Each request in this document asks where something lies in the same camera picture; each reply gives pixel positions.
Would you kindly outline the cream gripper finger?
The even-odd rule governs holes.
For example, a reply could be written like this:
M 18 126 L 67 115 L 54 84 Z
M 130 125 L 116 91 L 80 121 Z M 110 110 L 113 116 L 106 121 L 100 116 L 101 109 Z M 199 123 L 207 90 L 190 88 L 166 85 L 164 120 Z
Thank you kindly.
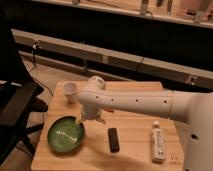
M 83 124 L 84 120 L 83 119 L 76 119 L 75 120 L 75 125 L 76 126 L 80 126 L 81 124 Z

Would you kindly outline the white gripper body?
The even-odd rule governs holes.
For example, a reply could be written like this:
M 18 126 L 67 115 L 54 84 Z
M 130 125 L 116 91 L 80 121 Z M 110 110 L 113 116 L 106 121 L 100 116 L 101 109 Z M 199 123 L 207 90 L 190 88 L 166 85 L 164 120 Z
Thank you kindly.
M 102 109 L 93 105 L 83 105 L 81 108 L 81 121 L 94 120 L 97 122 L 105 123 L 102 118 Z

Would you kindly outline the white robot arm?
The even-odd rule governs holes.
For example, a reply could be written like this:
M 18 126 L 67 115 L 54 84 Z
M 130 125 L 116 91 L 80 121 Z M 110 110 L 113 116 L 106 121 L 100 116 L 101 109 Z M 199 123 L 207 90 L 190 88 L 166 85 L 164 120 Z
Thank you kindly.
M 98 120 L 103 108 L 146 114 L 189 126 L 183 171 L 213 171 L 213 92 L 107 90 L 92 76 L 79 91 L 83 120 Z

